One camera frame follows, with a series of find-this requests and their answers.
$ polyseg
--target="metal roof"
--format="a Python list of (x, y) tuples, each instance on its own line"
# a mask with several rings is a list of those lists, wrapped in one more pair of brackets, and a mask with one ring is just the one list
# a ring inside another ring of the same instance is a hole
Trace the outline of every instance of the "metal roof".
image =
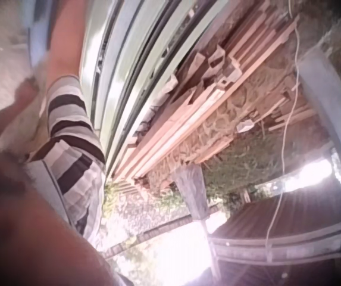
[[(211, 237), (264, 239), (279, 195), (245, 204)], [(318, 185), (283, 194), (270, 238), (316, 231), (341, 222), (341, 185), (329, 177)]]
[[(263, 240), (280, 195), (245, 204), (211, 237)], [(283, 194), (270, 238), (306, 234), (341, 223), (341, 185), (329, 177), (318, 185)], [(331, 285), (340, 278), (341, 259), (298, 265), (252, 265), (219, 260), (222, 285)]]

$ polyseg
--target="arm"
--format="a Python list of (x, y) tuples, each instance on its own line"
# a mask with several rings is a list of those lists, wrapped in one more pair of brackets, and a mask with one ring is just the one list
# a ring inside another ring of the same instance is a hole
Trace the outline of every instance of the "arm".
[(0, 110), (0, 136), (6, 127), (33, 101), (38, 93), (32, 80), (25, 80), (15, 91), (15, 101)]
[(62, 0), (60, 14), (52, 31), (47, 89), (61, 76), (79, 76), (87, 3), (87, 0)]

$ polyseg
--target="person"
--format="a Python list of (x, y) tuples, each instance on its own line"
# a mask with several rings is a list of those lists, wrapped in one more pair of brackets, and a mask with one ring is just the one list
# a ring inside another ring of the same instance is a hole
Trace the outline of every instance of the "person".
[[(103, 200), (105, 158), (79, 83), (87, 0), (62, 0), (47, 65), (49, 141), (21, 164), (0, 152), (0, 284), (125, 285), (87, 242)], [(0, 135), (36, 96), (31, 79), (0, 111)]]

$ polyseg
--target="wooden pillar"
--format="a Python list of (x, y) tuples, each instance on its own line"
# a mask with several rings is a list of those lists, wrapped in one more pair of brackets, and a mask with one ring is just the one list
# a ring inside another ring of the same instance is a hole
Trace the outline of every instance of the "wooden pillar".
[(200, 164), (179, 167), (172, 174), (193, 220), (209, 217), (204, 176)]

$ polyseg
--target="sunlight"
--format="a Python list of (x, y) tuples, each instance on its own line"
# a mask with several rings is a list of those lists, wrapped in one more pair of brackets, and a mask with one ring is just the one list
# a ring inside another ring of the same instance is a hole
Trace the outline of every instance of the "sunlight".
[[(212, 232), (226, 221), (222, 212), (207, 220)], [(199, 277), (211, 265), (208, 242), (199, 222), (170, 232), (158, 250), (157, 277), (163, 286), (181, 286)]]
[(291, 177), (285, 182), (285, 191), (291, 192), (306, 186), (316, 185), (327, 178), (333, 172), (328, 160), (306, 164), (297, 176)]

